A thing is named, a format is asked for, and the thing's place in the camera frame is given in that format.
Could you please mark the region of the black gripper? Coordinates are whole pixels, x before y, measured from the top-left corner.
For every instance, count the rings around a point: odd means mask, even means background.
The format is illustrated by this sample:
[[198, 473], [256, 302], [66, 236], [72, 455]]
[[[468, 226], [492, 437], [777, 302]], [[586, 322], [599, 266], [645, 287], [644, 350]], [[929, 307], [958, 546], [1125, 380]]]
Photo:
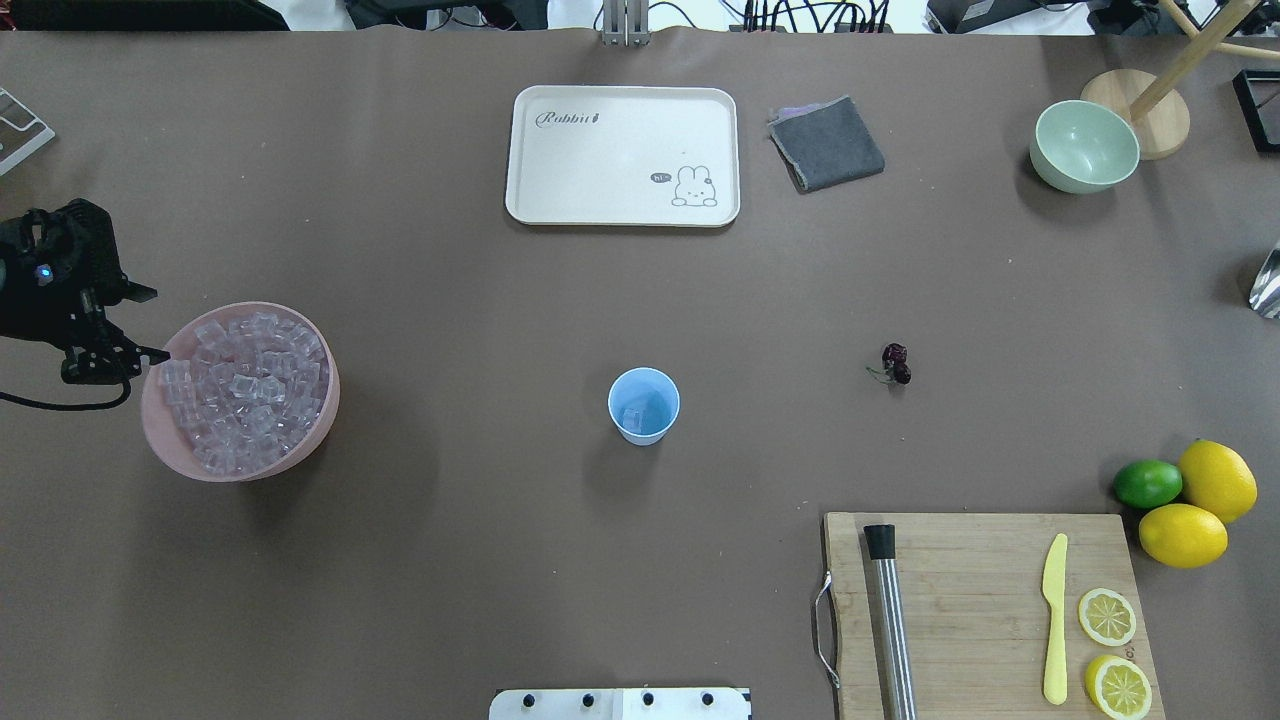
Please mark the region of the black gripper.
[[172, 359], [163, 348], [125, 340], [106, 318], [106, 307], [147, 302], [157, 291], [123, 272], [111, 217], [97, 204], [74, 199], [52, 211], [32, 208], [5, 220], [1, 260], [3, 336], [61, 350], [110, 348], [68, 352], [60, 365], [64, 383], [123, 384], [136, 377], [136, 366]]

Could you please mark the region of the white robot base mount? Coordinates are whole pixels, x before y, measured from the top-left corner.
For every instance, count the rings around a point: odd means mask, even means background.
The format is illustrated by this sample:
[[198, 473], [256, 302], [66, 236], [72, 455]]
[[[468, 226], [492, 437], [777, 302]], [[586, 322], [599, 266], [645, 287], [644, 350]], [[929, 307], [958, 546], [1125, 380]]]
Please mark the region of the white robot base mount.
[[751, 719], [748, 689], [632, 687], [508, 689], [492, 700], [489, 719]]

